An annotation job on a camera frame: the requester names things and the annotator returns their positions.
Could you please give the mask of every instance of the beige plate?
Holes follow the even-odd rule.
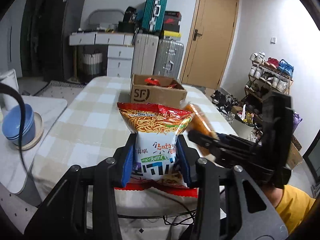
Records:
[[[28,150],[31,149],[33,146],[35,146],[41,139],[43,131],[44,131],[44,127],[43,127],[43,122],[42,122],[42,118],[41,115],[39,115],[38,113],[35,112],[35,125],[36,125],[36,136],[34,137],[34,139],[29,142],[28,144],[26,144],[25,146],[22,146],[22,150]]]

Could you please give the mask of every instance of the blue bowl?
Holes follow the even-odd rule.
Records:
[[[35,120],[33,120],[33,122],[31,122],[31,125],[26,130],[24,130],[24,134],[22,135],[21,146],[24,146],[29,142],[31,142],[35,136],[36,136],[36,124],[35,124]],[[9,138],[7,139],[13,142],[15,145],[19,145],[19,135],[15,139],[9,139]]]
[[[23,129],[23,133],[26,133],[29,127],[34,123],[34,112],[32,107],[25,104],[26,108],[26,121]],[[15,106],[10,112],[4,117],[2,123],[2,133],[8,139],[15,139],[19,136],[21,121],[20,106]]]

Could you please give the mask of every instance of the checkered tablecloth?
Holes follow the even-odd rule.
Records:
[[[117,102],[129,102],[130,79],[98,77],[93,79],[64,111],[39,148],[33,175],[43,180],[37,184],[44,199],[73,164],[93,166],[113,156],[127,142],[130,131],[125,125]],[[218,133],[235,134],[234,130],[208,98],[197,88],[184,85],[186,101],[197,104]],[[184,134],[189,147],[197,148]],[[175,197],[191,206],[195,198]],[[184,212],[180,205],[148,191],[116,190],[117,210],[123,215],[164,215]]]

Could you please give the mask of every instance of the sf logo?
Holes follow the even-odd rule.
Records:
[[[135,89],[134,90],[134,98],[133,100],[136,102],[146,101],[150,96],[149,89]]]

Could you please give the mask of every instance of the yellow sleeve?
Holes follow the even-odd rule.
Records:
[[[315,199],[304,191],[290,185],[284,186],[276,211],[287,226],[289,234],[302,222],[314,202]]]

